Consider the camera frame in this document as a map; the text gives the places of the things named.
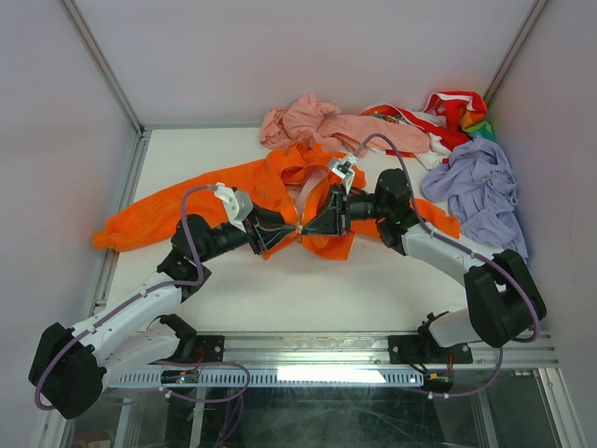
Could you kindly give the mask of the orange zip jacket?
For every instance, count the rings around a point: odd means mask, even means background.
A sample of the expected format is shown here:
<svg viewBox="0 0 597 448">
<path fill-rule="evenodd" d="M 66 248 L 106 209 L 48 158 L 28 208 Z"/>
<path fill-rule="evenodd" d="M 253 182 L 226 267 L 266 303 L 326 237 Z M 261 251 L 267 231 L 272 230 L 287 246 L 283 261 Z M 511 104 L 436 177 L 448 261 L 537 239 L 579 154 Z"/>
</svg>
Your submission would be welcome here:
<svg viewBox="0 0 597 448">
<path fill-rule="evenodd" d="M 274 149 L 261 160 L 190 178 L 149 195 L 109 218 L 104 228 L 91 236 L 92 245 L 96 250 L 126 252 L 170 239 L 181 218 L 180 203 L 184 194 L 192 188 L 217 183 L 247 192 L 256 205 L 281 213 L 288 224 L 305 225 L 308 218 L 315 217 L 317 207 L 323 205 L 328 188 L 340 180 L 329 172 L 329 162 L 344 155 L 326 152 L 317 144 L 310 147 L 295 144 Z M 312 175 L 323 174 L 326 177 L 320 178 L 316 184 L 309 180 Z M 306 186 L 312 189 L 306 196 L 304 209 L 298 211 L 289 188 Z M 460 237 L 460 224 L 456 217 L 449 216 L 424 199 L 418 199 L 417 205 L 421 216 L 430 224 L 450 237 Z M 190 195 L 186 212 L 203 217 L 213 227 L 228 221 L 222 202 L 206 189 Z M 360 222 L 355 231 L 349 231 L 345 236 L 298 237 L 295 231 L 262 257 L 268 259 L 297 242 L 321 259 L 345 261 L 349 258 L 355 234 L 380 240 L 373 222 Z"/>
</svg>

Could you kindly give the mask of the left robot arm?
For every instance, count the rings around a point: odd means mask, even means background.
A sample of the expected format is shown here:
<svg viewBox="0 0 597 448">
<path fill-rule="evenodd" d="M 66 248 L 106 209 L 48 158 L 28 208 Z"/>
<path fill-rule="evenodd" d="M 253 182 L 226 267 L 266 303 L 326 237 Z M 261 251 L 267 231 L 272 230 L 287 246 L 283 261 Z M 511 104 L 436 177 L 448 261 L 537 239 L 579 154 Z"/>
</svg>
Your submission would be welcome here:
<svg viewBox="0 0 597 448">
<path fill-rule="evenodd" d="M 173 310 L 209 278 L 205 261 L 243 245 L 262 255 L 295 229 L 261 207 L 214 228 L 199 215 L 182 217 L 171 251 L 131 297 L 70 327 L 44 330 L 28 375 L 35 405 L 73 419 L 125 374 L 158 360 L 191 359 L 196 332 Z"/>
</svg>

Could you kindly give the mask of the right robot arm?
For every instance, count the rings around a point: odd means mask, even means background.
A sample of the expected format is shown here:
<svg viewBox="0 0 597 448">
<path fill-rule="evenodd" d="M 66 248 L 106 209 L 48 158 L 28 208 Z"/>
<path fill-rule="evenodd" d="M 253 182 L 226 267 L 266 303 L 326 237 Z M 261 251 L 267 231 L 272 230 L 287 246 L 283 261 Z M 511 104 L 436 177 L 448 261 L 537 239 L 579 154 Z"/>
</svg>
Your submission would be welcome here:
<svg viewBox="0 0 597 448">
<path fill-rule="evenodd" d="M 522 255 L 513 249 L 467 248 L 424 222 L 411 200 L 410 179 L 400 169 L 383 171 L 371 193 L 334 184 L 302 232 L 340 237 L 360 223 L 372 223 L 386 247 L 426 262 L 464 287 L 464 309 L 430 314 L 418 328 L 418 353 L 428 361 L 440 360 L 460 343 L 500 348 L 523 342 L 527 329 L 533 332 L 528 339 L 535 340 L 547 307 Z"/>
</svg>

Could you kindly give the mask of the pink garment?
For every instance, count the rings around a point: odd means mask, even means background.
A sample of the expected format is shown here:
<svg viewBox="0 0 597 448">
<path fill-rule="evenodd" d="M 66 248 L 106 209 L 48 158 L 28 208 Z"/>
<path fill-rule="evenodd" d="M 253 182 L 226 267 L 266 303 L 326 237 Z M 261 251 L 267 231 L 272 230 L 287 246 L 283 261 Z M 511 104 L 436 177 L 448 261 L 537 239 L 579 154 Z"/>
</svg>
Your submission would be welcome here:
<svg viewBox="0 0 597 448">
<path fill-rule="evenodd" d="M 405 153 L 424 154 L 430 148 L 430 138 L 413 125 L 343 114 L 337 106 L 320 100 L 312 92 L 287 108 L 268 111 L 261 125 L 260 143 L 269 149 L 307 142 L 326 151 L 346 148 L 354 152 L 361 144 L 388 150 L 390 146 L 379 137 L 367 140 L 374 133 L 385 135 Z"/>
</svg>

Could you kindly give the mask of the lavender shirt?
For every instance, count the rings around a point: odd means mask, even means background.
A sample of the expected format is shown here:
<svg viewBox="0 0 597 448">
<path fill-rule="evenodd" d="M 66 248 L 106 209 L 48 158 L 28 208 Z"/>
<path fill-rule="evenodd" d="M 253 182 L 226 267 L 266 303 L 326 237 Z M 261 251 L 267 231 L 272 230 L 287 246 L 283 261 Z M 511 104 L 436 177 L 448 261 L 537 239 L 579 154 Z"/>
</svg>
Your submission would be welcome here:
<svg viewBox="0 0 597 448">
<path fill-rule="evenodd" d="M 515 216 L 518 183 L 505 152 L 494 141 L 477 136 L 456 147 L 446 164 L 424 177 L 420 191 L 426 200 L 448 205 L 466 238 L 512 249 L 528 259 Z"/>
</svg>

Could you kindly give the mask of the red white garment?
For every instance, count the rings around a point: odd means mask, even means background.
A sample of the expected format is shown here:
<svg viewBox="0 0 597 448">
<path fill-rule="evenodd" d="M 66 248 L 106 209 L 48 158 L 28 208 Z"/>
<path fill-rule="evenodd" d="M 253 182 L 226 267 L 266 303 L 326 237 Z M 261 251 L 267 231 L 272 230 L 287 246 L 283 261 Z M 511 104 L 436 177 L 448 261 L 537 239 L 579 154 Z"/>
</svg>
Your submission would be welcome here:
<svg viewBox="0 0 597 448">
<path fill-rule="evenodd" d="M 408 124 L 424 132 L 430 140 L 429 150 L 414 157 L 430 171 L 446 163 L 456 147 L 471 140 L 462 131 L 459 118 L 468 104 L 480 101 L 485 103 L 473 91 L 438 91 L 430 94 L 422 111 L 385 104 L 365 109 L 361 115 Z"/>
</svg>

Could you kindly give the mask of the rainbow coloured cloth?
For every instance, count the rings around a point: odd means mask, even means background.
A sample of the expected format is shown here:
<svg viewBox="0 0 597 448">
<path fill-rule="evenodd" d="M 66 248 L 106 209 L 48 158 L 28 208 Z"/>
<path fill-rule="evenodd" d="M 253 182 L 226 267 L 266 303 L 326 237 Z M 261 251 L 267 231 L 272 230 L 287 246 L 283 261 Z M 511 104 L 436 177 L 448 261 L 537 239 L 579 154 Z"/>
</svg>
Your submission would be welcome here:
<svg viewBox="0 0 597 448">
<path fill-rule="evenodd" d="M 486 120 L 487 106 L 483 101 L 477 104 L 468 104 L 461 117 L 459 124 L 464 133 L 470 138 L 482 137 L 484 139 L 497 142 L 497 136 L 492 124 Z"/>
</svg>

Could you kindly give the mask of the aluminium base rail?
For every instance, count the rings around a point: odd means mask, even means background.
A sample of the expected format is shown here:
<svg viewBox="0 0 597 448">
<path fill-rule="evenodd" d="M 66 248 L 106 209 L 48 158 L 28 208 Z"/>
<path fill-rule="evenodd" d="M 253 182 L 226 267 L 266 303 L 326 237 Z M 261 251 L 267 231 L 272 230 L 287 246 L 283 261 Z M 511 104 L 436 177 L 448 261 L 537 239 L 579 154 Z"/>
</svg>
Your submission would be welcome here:
<svg viewBox="0 0 597 448">
<path fill-rule="evenodd" d="M 110 348 L 95 342 L 90 344 L 98 365 L 111 373 L 128 373 L 169 357 L 175 362 L 227 361 L 258 369 L 278 365 L 407 368 L 411 364 L 402 363 L 390 344 L 409 336 L 415 335 L 404 332 L 396 335 L 380 332 L 232 332 L 225 335 L 197 333 L 179 339 L 173 330 L 158 324 L 149 330 L 137 331 Z M 485 370 L 495 365 L 497 357 L 496 349 L 485 343 L 472 342 L 456 351 L 450 361 L 458 369 Z M 424 365 L 438 369 L 448 363 Z"/>
</svg>

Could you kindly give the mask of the left aluminium frame post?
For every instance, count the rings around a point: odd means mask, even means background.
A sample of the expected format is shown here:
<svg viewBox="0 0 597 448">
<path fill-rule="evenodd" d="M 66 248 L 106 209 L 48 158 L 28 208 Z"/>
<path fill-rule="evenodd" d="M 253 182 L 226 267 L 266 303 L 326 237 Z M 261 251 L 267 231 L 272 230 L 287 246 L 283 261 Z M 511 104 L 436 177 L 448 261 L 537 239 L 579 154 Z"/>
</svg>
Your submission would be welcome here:
<svg viewBox="0 0 597 448">
<path fill-rule="evenodd" d="M 66 18 L 74 28 L 79 41 L 90 56 L 92 63 L 104 81 L 105 86 L 115 100 L 125 120 L 132 127 L 135 134 L 139 137 L 142 137 L 146 128 L 139 119 L 138 114 L 132 106 L 132 103 L 118 81 L 115 72 L 110 66 L 110 63 L 101 49 L 99 42 L 93 35 L 93 32 L 77 2 L 74 0 L 59 0 L 58 3 L 62 7 Z"/>
</svg>

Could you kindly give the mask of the aluminium frame post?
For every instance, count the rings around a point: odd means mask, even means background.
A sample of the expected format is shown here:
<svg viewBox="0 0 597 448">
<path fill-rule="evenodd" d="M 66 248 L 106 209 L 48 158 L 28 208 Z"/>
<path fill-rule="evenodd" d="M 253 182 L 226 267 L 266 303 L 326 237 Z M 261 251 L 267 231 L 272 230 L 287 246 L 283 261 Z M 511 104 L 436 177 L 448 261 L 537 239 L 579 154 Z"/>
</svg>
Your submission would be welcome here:
<svg viewBox="0 0 597 448">
<path fill-rule="evenodd" d="M 101 49 L 99 42 L 93 35 L 93 32 L 77 2 L 74 0 L 59 0 L 58 3 L 62 7 L 66 18 L 74 28 L 79 41 L 90 56 L 92 63 L 104 81 L 105 86 L 115 100 L 125 120 L 132 127 L 135 134 L 139 137 L 142 137 L 146 128 L 139 119 L 138 114 L 132 106 L 132 103 L 118 81 L 115 72 L 110 66 L 110 63 Z"/>
<path fill-rule="evenodd" d="M 513 69 L 521 55 L 522 50 L 533 34 L 535 27 L 540 22 L 545 10 L 551 3 L 550 0 L 534 0 L 526 13 L 521 26 L 514 35 L 512 42 L 509 44 L 507 51 L 499 63 L 493 78 L 485 91 L 483 98 L 488 107 L 491 106 L 496 95 L 503 87 L 509 73 Z"/>
</svg>

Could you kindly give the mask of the right aluminium frame post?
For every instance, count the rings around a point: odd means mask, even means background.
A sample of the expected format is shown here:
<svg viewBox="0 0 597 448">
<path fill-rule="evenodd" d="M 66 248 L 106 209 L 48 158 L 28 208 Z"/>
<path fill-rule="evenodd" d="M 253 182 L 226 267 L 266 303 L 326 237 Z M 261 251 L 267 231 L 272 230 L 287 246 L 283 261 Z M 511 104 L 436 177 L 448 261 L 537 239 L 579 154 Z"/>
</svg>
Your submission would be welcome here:
<svg viewBox="0 0 597 448">
<path fill-rule="evenodd" d="M 513 69 L 521 55 L 522 50 L 533 34 L 535 27 L 540 22 L 545 10 L 551 3 L 550 0 L 534 0 L 526 13 L 521 26 L 514 35 L 512 42 L 509 44 L 507 51 L 499 63 L 493 78 L 485 91 L 483 98 L 488 107 L 491 106 L 496 95 L 503 87 L 509 73 Z"/>
</svg>

